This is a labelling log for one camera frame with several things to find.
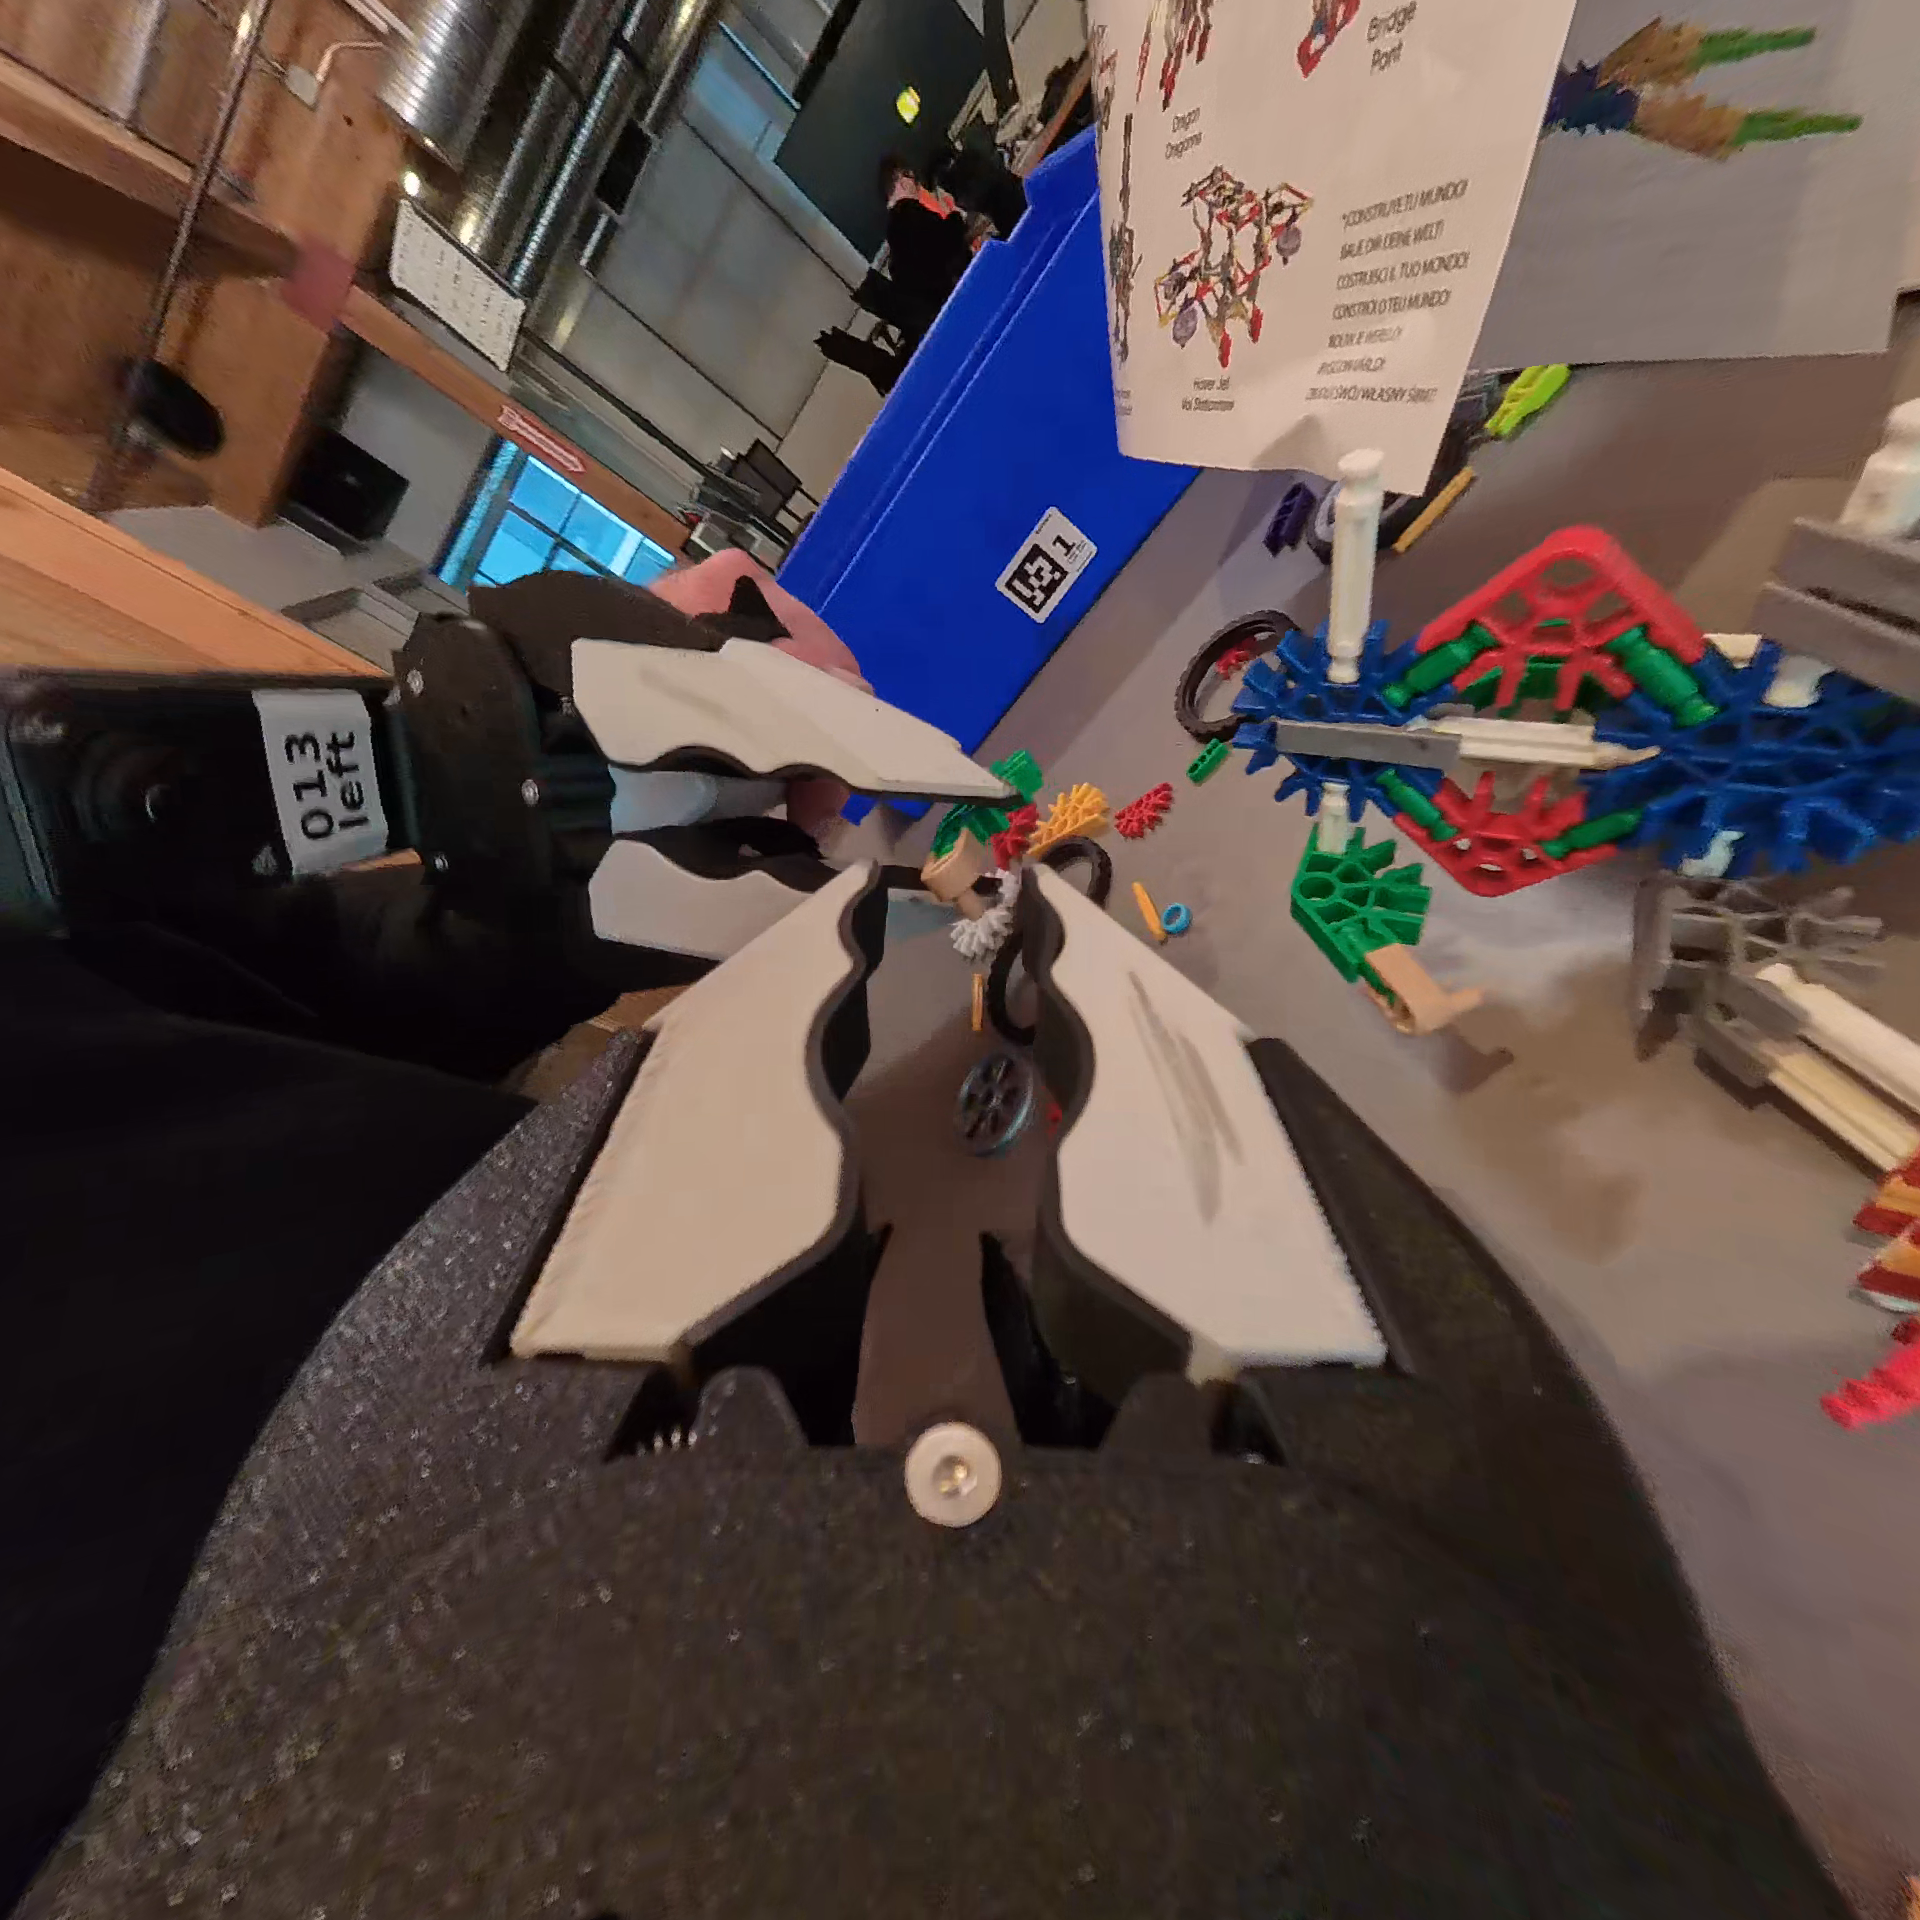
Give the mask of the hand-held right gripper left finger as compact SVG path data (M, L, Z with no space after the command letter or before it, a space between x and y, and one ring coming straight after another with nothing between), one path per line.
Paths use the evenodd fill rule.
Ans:
M692 1359L848 1245L888 900L880 865L840 871L644 1025L514 1358Z

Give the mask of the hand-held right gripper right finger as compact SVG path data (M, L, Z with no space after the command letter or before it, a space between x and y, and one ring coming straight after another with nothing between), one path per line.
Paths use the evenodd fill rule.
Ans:
M1037 1003L1063 1105L1037 1224L1053 1352L1092 1387L1383 1366L1252 1028L1053 871L1037 875Z

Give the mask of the large model picture poster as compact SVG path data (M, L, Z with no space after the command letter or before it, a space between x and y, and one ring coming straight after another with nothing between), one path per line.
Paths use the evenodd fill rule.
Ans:
M1120 453L1428 489L1571 1L1092 1Z

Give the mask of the grey toy wheel hub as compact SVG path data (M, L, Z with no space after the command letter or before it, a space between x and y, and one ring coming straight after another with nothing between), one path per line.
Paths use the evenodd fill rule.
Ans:
M1026 1137L1051 1141L1058 1124L1058 1104L1021 1051L983 1053L955 1092L954 1133L980 1161L1002 1158Z

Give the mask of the person's left hand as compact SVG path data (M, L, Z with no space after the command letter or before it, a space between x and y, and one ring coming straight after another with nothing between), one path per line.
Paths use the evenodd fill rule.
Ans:
M721 551L674 566L650 591L688 616L715 624L729 638L757 638L859 689L874 689L853 651L797 597L746 551Z

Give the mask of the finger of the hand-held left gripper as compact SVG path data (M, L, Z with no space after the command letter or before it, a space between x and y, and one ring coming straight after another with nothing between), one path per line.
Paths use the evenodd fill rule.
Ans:
M587 880L587 918L609 944L741 968L879 965L879 896L853 875L715 833L618 839Z
M569 672L594 747L642 774L828 776L876 800L1018 800L946 731L771 641L724 640L705 653L577 640Z

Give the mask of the black toy tire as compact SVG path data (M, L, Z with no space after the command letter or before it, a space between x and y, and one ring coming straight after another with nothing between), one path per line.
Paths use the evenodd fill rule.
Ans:
M1176 719L1202 747L1229 745L1242 726L1235 703L1249 668L1277 651L1296 622L1274 608L1236 615L1188 657L1172 694Z
M1098 907L1104 907L1114 889L1114 857L1095 839L1073 833L1053 841L1043 852L1031 855L1021 863L1021 872L1053 871L1069 878L1080 892ZM1000 945L992 968L988 974L986 1015L1003 1043L1015 1048L1028 1048L1036 1039L1036 1019L1021 1019L1015 1011L1015 983L1025 974L1025 935L1019 910Z

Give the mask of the silver air duct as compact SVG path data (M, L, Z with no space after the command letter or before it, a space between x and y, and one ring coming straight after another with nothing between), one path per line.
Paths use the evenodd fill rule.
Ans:
M618 1L391 5L408 25L375 99L415 147L459 171L485 141L501 99L548 70L579 91L611 47Z

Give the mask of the large window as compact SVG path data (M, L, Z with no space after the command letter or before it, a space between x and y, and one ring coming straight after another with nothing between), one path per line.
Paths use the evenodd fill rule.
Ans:
M652 585L677 565L656 539L511 440L477 468L440 563L440 580L467 591L563 569Z

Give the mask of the blue plastic bin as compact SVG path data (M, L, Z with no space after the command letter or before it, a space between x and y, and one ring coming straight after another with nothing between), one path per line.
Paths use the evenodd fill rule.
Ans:
M1098 134L1025 195L780 569L882 702L969 751L1197 475L1117 446Z

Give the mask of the grey metal pipe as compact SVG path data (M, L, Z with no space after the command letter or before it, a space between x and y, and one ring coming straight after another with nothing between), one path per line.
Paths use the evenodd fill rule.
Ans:
M184 289L202 216L212 198L212 184L221 171L234 124L261 60L261 43L275 12L275 1L242 5L242 13L235 20L217 111L189 176L177 230L137 334L137 345L130 358L116 369L112 423L82 494L82 510L89 515L115 512L124 500L129 459L137 440L137 430L144 428L140 416L141 399L153 387L153 373L160 369L164 332Z

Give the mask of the colourful toy construction model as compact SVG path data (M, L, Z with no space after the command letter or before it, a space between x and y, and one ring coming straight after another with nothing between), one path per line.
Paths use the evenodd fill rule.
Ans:
M1357 486L1328 502L1347 525L1341 628L1299 628L1252 662L1239 731L1197 742L1188 779L1229 753L1277 766L1277 800L1301 800L1324 844L1375 811L1482 900L1651 857L1634 1019L1671 1011L1701 1060L1880 1174L1857 1294L1893 1315L1893 1344L1821 1408L1849 1430L1913 1416L1916 1039L1840 987L1876 965L1881 926L1847 893L1779 883L1916 844L1916 399L1840 510L1792 523L1755 630L1703 630L1620 542L1573 525L1391 641L1353 627L1375 582Z

